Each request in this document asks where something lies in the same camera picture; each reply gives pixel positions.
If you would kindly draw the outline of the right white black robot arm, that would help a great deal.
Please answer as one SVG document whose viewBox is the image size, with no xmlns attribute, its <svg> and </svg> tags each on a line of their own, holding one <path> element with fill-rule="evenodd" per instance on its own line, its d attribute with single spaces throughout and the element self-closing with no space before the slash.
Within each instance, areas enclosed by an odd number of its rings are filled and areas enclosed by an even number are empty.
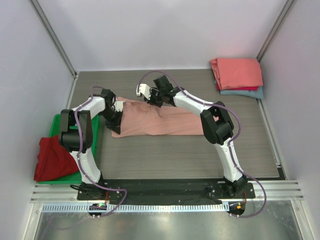
<svg viewBox="0 0 320 240">
<path fill-rule="evenodd" d="M 234 124 L 225 105 L 220 101 L 205 101 L 180 86 L 173 87 L 165 75 L 153 82 L 154 87 L 139 83 L 136 95 L 143 96 L 144 101 L 150 105 L 160 108 L 166 103 L 200 117 L 204 137 L 214 145 L 222 163 L 226 194 L 231 198 L 241 195 L 248 180 L 232 141 Z"/>
</svg>

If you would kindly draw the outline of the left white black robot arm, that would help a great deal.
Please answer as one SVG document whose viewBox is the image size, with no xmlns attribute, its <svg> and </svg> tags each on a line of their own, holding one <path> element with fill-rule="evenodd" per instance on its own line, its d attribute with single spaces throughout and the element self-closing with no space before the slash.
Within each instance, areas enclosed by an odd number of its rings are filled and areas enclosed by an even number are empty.
<svg viewBox="0 0 320 240">
<path fill-rule="evenodd" d="M 118 101 L 110 89 L 101 89 L 100 94 L 90 97 L 73 109 L 60 112 L 59 144 L 74 158 L 81 174 L 81 184 L 71 185 L 78 191 L 79 200 L 101 200 L 108 190 L 101 171 L 93 156 L 94 131 L 92 119 L 102 116 L 111 131 L 121 133 L 124 102 Z"/>
</svg>

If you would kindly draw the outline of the pink printed t shirt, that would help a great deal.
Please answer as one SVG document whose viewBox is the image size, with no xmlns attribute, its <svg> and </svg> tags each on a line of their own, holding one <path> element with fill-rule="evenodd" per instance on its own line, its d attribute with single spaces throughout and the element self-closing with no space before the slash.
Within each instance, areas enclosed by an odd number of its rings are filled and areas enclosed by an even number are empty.
<svg viewBox="0 0 320 240">
<path fill-rule="evenodd" d="M 201 118 L 181 107 L 157 107 L 148 103 L 123 97 L 123 115 L 120 134 L 112 131 L 113 138 L 132 136 L 202 136 Z"/>
</svg>

